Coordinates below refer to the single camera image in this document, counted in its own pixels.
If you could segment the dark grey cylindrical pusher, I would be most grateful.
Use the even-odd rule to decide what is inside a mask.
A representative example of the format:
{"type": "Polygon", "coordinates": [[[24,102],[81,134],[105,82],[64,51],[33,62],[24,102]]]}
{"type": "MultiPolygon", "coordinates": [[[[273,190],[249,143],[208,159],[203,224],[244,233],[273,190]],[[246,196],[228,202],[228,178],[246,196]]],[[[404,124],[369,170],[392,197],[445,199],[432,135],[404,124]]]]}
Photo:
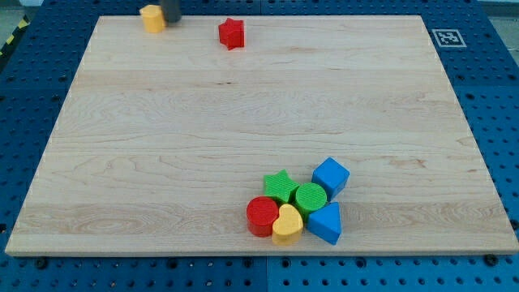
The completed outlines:
{"type": "Polygon", "coordinates": [[[177,23],[182,18],[180,2],[180,0],[159,1],[167,23],[177,23]]]}

